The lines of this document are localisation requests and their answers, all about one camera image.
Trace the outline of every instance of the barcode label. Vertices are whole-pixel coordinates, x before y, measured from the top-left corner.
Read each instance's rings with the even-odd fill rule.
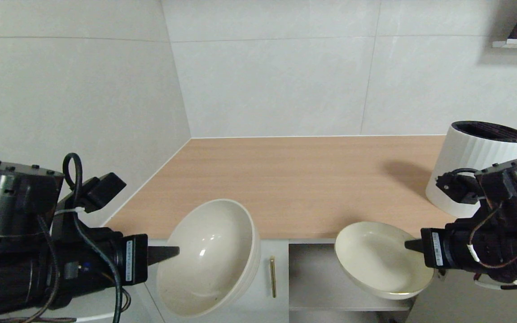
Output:
[[[133,280],[133,241],[127,241],[127,254],[125,257],[125,281]]]
[[[436,257],[436,264],[443,266],[444,261],[442,257],[442,248],[440,247],[440,237],[437,232],[432,233],[432,241],[434,242],[434,256]]]

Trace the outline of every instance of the white cabinet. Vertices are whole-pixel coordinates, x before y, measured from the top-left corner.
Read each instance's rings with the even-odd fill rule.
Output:
[[[152,240],[149,245],[165,245]],[[276,297],[271,284],[271,257],[275,259]],[[157,266],[150,266],[145,283],[165,323],[285,323],[289,321],[289,241],[262,240],[261,262],[252,284],[236,302],[195,319],[184,319],[169,312],[156,289]]]

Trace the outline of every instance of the black connector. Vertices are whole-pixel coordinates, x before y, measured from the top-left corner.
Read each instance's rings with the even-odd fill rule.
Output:
[[[125,188],[127,184],[115,175],[109,173],[101,178],[91,178],[83,184],[83,193],[79,197],[79,206],[85,208],[87,213],[101,210]]]

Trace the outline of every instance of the wooden countertop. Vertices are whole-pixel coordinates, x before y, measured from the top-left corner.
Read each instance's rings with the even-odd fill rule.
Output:
[[[379,221],[419,237],[454,217],[425,198],[444,136],[192,139],[114,217],[126,235],[166,239],[216,198],[250,211],[263,239],[334,238]]]

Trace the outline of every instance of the white tile wall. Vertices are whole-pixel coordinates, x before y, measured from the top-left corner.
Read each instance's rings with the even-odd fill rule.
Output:
[[[359,133],[368,37],[176,43],[194,137]]]
[[[382,0],[378,35],[498,35],[517,22],[517,0]]]
[[[379,0],[162,0],[171,41],[374,35]]]
[[[0,0],[0,37],[168,41],[160,0]]]
[[[193,137],[443,134],[458,119],[517,127],[517,50],[490,48],[517,21],[517,0],[163,8]]]
[[[63,156],[74,151],[83,159],[85,178],[118,174],[125,190],[103,210],[82,217],[96,227],[190,133],[171,46],[156,28],[165,25],[160,3],[59,3],[0,2],[0,160],[61,170]],[[67,19],[78,11],[84,14]],[[124,11],[130,14],[123,19]],[[46,29],[50,17],[57,20]],[[141,34],[142,27],[117,33],[119,23],[133,21],[155,33]]]
[[[363,133],[437,133],[458,119],[517,129],[517,67],[480,64],[486,37],[379,37]]]

